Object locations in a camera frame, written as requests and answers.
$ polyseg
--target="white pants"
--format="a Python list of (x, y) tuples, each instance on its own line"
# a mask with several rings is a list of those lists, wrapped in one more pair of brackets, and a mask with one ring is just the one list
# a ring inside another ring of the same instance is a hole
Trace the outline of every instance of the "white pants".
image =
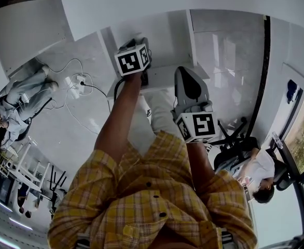
[[(151, 124), (146, 116), (144, 99), (152, 111)], [(132, 117), (128, 140), (144, 156), (161, 130), (183, 139), (180, 130), (173, 121), (172, 98), (167, 90), (149, 92), (139, 96)]]

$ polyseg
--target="shoe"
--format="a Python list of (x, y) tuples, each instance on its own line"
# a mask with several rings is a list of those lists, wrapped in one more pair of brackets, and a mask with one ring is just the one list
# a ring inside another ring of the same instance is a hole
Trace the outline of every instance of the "shoe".
[(45, 77), (47, 77), (47, 76), (48, 76), (48, 73), (49, 73), (49, 71), (50, 71), (49, 67), (46, 66), (46, 65), (44, 65), (44, 66), (42, 67), (42, 70), (45, 72)]
[(50, 85), (51, 85), (50, 89), (52, 89), (53, 91), (56, 91), (59, 88), (59, 84), (57, 82), (55, 82), (55, 81), (52, 81), (50, 83)]

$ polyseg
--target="yellow plaid shirt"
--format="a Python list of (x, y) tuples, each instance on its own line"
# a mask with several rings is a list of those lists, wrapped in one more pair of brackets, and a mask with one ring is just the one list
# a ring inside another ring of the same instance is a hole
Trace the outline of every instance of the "yellow plaid shirt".
[(48, 232), (51, 248), (148, 248), (167, 226), (198, 248), (222, 248), (221, 227), (244, 248), (257, 239), (242, 186), (221, 171), (194, 190), (186, 144), (165, 132), (144, 157), (128, 143), (121, 163), (95, 150), (77, 172)]

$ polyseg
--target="white cable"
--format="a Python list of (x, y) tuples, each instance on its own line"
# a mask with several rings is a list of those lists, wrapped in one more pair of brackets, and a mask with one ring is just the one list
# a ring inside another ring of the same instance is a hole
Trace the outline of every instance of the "white cable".
[[(72, 75), (72, 77), (71, 77), (71, 79), (70, 79), (70, 82), (69, 82), (69, 84), (68, 84), (68, 87), (67, 87), (67, 89), (66, 89), (64, 104), (63, 104), (62, 106), (60, 106), (60, 107), (56, 107), (57, 102), (56, 102), (55, 100), (53, 100), (53, 101), (55, 101), (56, 105), (55, 105), (53, 108), (45, 108), (45, 109), (53, 110), (53, 109), (61, 109), (61, 108), (63, 108), (63, 107), (66, 107), (66, 108), (68, 109), (70, 115), (71, 115), (73, 118), (75, 118), (75, 120), (76, 120), (82, 127), (86, 128), (86, 129), (87, 129), (88, 131), (90, 131), (91, 133), (97, 134), (97, 135), (98, 135), (99, 133), (93, 132), (93, 131), (92, 131), (91, 129), (89, 129), (87, 126), (85, 126), (84, 124), (82, 124), (82, 123), (77, 119), (77, 117), (74, 116), (74, 115), (72, 114), (72, 112), (70, 111), (70, 109), (69, 109), (69, 107), (68, 107), (68, 104), (67, 104), (68, 92), (69, 92), (70, 89), (73, 88), (73, 86), (70, 87), (70, 84), (72, 83), (74, 76), (76, 76), (76, 75), (81, 75), (81, 76), (83, 76), (83, 75), (88, 75), (88, 76), (90, 77), (90, 79), (91, 79), (91, 85), (94, 86), (93, 79), (92, 79), (91, 75), (88, 74), (88, 73), (83, 73), (83, 65), (82, 65), (81, 61), (80, 61), (79, 59), (77, 59), (77, 58), (71, 59), (71, 60), (68, 62), (68, 64), (67, 64), (63, 69), (61, 69), (60, 71), (54, 71), (54, 70), (51, 69), (47, 64), (41, 62), (38, 58), (36, 58), (36, 60), (37, 60), (40, 64), (46, 65), (53, 73), (57, 73), (57, 74), (63, 72), (63, 71), (68, 67), (68, 65), (69, 65), (72, 61), (75, 61), (75, 60), (76, 60), (76, 61), (79, 62), (80, 68), (81, 68), (81, 73), (77, 73), (77, 74)], [(88, 95), (90, 95), (92, 92), (93, 92), (93, 88), (91, 87), (91, 91), (90, 91), (89, 93), (87, 93), (87, 94), (81, 94), (81, 95), (82, 95), (82, 96), (88, 96)]]

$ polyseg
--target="ceiling light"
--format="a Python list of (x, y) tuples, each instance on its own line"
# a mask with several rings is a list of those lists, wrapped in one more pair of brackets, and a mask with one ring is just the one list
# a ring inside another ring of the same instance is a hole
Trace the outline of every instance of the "ceiling light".
[(11, 248), (14, 248), (14, 249), (21, 249), (20, 247), (18, 247), (17, 245), (3, 239), (2, 237), (0, 237), (0, 243), (3, 243), (4, 245), (8, 246), (8, 247), (11, 247)]
[(7, 207), (6, 205), (2, 204), (1, 202), (0, 202), (0, 205), (3, 206), (3, 207), (4, 207), (5, 209), (7, 209), (8, 211), (12, 212), (12, 210), (11, 210), (9, 207)]
[(24, 228), (26, 228), (26, 229), (33, 230), (31, 227), (29, 227), (29, 226), (27, 226), (27, 225), (24, 225), (23, 223), (20, 223), (20, 222), (14, 220), (14, 219), (12, 219), (12, 218), (9, 218), (9, 219), (10, 219), (12, 222), (15, 222), (16, 224), (18, 224), (18, 225), (20, 225), (20, 226), (22, 226), (22, 227), (24, 227)]

